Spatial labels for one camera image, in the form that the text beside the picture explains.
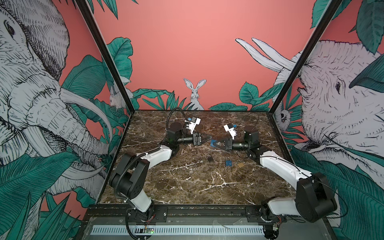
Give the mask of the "blue padlock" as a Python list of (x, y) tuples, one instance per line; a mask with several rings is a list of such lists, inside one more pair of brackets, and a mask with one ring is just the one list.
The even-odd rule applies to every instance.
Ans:
[(211, 147), (216, 147), (215, 143), (217, 142), (217, 140), (211, 140), (211, 143), (210, 143), (210, 146)]
[(232, 166), (233, 166), (233, 161), (226, 160), (226, 167), (232, 167)]

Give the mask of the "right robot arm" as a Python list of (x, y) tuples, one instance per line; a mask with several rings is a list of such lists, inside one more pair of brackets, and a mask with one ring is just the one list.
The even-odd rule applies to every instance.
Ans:
[(275, 197), (262, 204), (260, 217), (271, 223), (281, 216), (299, 216), (314, 223), (337, 210), (335, 192), (329, 186), (327, 177), (321, 173), (311, 173), (283, 159), (259, 140), (259, 133), (247, 126), (241, 141), (235, 139), (237, 132), (232, 125), (224, 126), (229, 138), (213, 142), (213, 146), (224, 151), (243, 151), (255, 163), (267, 168), (290, 184), (294, 197)]

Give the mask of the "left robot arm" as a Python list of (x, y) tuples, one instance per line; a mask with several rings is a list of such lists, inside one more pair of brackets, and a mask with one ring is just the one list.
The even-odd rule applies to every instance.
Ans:
[(212, 136), (195, 130), (199, 124), (198, 118), (189, 118), (183, 124), (172, 123), (156, 148), (139, 154), (123, 155), (109, 180), (115, 197), (151, 218), (154, 203), (143, 190), (148, 170), (176, 156), (180, 145), (201, 146), (210, 141)]

